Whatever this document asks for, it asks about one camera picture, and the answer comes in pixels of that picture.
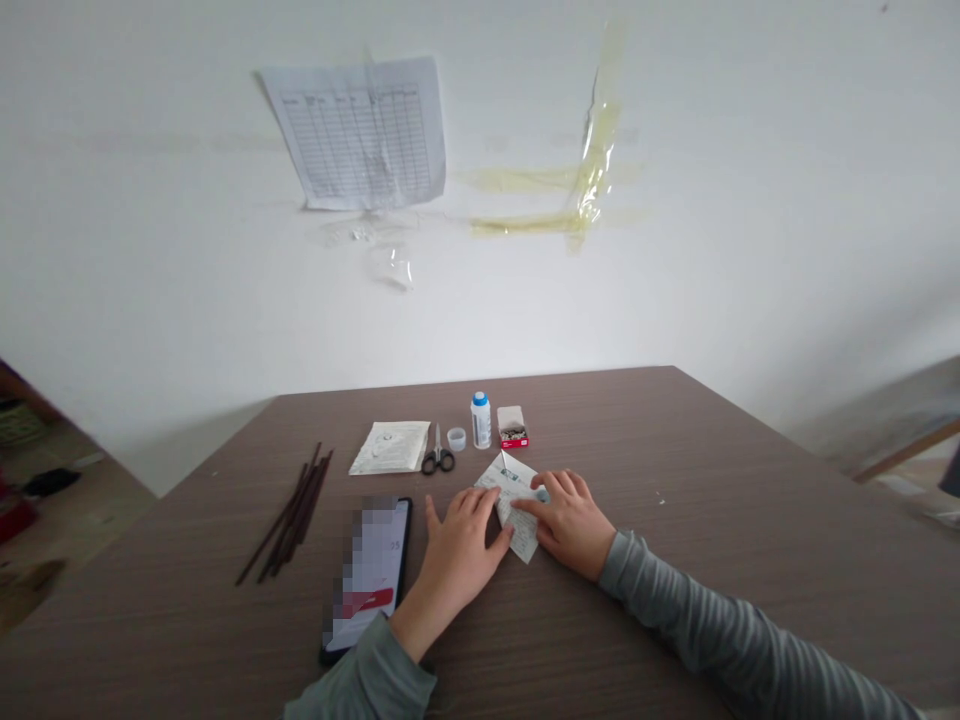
small plastic cup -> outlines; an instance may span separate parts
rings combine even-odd
[[[463,428],[450,428],[447,430],[447,442],[450,443],[451,450],[460,452],[467,447],[467,431]]]

basket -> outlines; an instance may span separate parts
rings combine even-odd
[[[0,447],[36,440],[47,426],[22,400],[0,400]]]

white wall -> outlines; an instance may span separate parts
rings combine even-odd
[[[2,0],[0,357],[159,494],[384,384],[672,363],[803,442],[960,338],[960,6],[883,6]],[[408,296],[317,241],[255,70],[431,53],[451,175],[570,164],[618,15],[630,212],[580,257],[470,237],[517,203],[453,177]]]

scissor handle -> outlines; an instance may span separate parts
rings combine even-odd
[[[454,466],[457,464],[457,460],[453,457],[453,453],[449,450],[440,451],[440,469],[444,472],[450,472],[453,470]]]
[[[427,456],[423,459],[423,462],[420,463],[420,472],[424,475],[433,475],[437,471],[437,454],[434,452],[427,453]]]

chopstick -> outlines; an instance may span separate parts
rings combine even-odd
[[[317,478],[316,488],[313,491],[313,497],[310,499],[310,510],[307,512],[307,517],[304,520],[303,525],[301,525],[300,531],[297,533],[297,545],[303,545],[303,541],[307,537],[307,530],[310,529],[310,521],[313,520],[314,510],[317,507],[317,498],[320,497],[320,491],[323,490],[323,481],[327,477],[327,471],[330,469],[330,462],[332,460],[333,450],[327,454],[327,463],[323,466],[323,470],[319,473],[319,477]],[[290,551],[290,559],[293,559],[293,550]]]
[[[270,541],[274,540],[275,534],[277,536],[273,542],[273,547],[267,556],[263,569],[260,571],[260,576],[257,578],[258,584],[262,583],[267,575],[275,577],[280,572],[280,568],[293,559],[297,545],[303,544],[307,529],[310,527],[310,520],[316,509],[320,490],[333,459],[333,450],[327,453],[325,457],[320,457],[322,447],[323,443],[317,443],[313,458],[300,469],[300,476],[293,495],[287,500],[277,519],[270,526],[266,537],[260,542],[253,556],[243,568],[243,572],[240,573],[235,585],[243,583],[250,570],[256,565],[261,553],[270,544]]]
[[[250,558],[250,562],[247,563],[246,567],[243,568],[243,572],[240,573],[240,577],[237,578],[237,582],[234,585],[240,585],[247,578],[247,574],[257,563],[257,558],[260,557],[260,553],[263,552],[263,549],[267,546],[267,543],[270,542],[270,538],[273,537],[273,534],[277,531],[277,528],[280,527],[280,523],[283,522],[291,510],[293,509],[294,500],[296,500],[297,495],[303,489],[303,485],[307,480],[307,463],[303,464],[303,469],[300,470],[300,479],[297,481],[297,487],[293,492],[293,495],[287,501],[287,504],[283,506],[283,510],[280,511],[280,514],[277,516],[277,519],[274,520],[273,525],[270,528],[270,531],[267,533],[267,536],[263,539],[263,542],[260,543],[260,546],[253,553],[253,557]]]
[[[307,487],[300,496],[296,510],[294,510],[293,515],[289,518],[290,525],[288,528],[290,532],[284,535],[283,542],[280,544],[280,551],[277,555],[277,559],[273,563],[273,567],[270,570],[270,575],[273,577],[276,577],[280,573],[280,568],[293,559],[293,549],[297,546],[300,528],[306,521],[307,514],[312,509],[310,501],[316,491],[317,481],[320,479],[320,473],[326,471],[327,462],[328,458],[323,458],[320,461],[319,467],[317,467],[310,476]]]

